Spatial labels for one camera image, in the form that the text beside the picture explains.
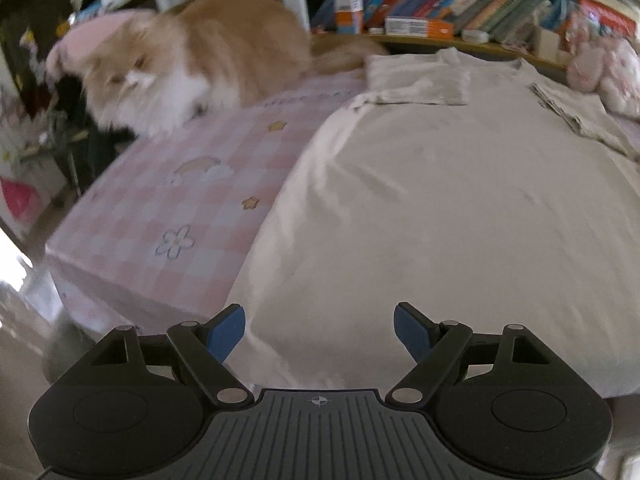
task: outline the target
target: metal screw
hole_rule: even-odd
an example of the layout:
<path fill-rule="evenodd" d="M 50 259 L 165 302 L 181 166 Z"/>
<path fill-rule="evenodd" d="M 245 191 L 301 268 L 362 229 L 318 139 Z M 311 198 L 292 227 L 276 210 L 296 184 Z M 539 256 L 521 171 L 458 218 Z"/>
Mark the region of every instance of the metal screw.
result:
<path fill-rule="evenodd" d="M 399 388 L 391 396 L 395 402 L 400 402 L 401 404 L 415 404 L 422 400 L 422 393 L 414 388 Z"/>
<path fill-rule="evenodd" d="M 227 388 L 218 392 L 218 400 L 225 404 L 239 404 L 245 402 L 249 394 L 240 388 Z"/>

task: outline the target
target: cat's head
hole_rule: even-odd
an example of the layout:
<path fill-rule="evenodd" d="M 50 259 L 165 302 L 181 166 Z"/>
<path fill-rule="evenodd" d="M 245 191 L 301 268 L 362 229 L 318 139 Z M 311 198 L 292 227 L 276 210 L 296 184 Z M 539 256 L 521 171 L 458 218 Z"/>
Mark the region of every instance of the cat's head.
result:
<path fill-rule="evenodd" d="M 170 16 L 141 16 L 122 25 L 73 72 L 82 78 L 89 111 L 98 126 L 118 124 L 123 105 L 144 105 L 180 62 L 182 35 Z"/>

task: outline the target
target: orange and white cat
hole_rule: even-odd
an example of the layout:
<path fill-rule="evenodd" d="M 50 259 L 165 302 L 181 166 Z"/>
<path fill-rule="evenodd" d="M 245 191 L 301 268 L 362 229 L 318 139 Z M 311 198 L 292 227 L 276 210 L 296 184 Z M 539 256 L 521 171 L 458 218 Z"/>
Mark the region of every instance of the orange and white cat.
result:
<path fill-rule="evenodd" d="M 386 51 L 366 38 L 312 41 L 276 0 L 195 0 L 179 14 L 133 18 L 72 72 L 98 126 L 157 136 L 200 110 L 248 106 L 371 54 Z"/>

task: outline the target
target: pink plush toy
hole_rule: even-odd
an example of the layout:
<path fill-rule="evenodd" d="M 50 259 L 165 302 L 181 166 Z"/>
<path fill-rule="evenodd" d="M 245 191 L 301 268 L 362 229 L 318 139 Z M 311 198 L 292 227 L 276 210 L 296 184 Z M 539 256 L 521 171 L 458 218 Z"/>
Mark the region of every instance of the pink plush toy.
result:
<path fill-rule="evenodd" d="M 640 58 L 627 40 L 583 43 L 567 67 L 567 82 L 578 92 L 597 92 L 610 112 L 640 120 Z"/>

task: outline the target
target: pink checkered tablecloth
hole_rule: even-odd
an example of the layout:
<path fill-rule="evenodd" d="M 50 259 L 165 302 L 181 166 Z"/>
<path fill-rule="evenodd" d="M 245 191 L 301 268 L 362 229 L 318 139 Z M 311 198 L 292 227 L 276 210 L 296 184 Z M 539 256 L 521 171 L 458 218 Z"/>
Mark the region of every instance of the pink checkered tablecloth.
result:
<path fill-rule="evenodd" d="M 300 153 L 363 89 L 361 72 L 313 78 L 170 139 L 137 140 L 47 244 L 71 316 L 98 333 L 161 333 L 218 313 Z"/>

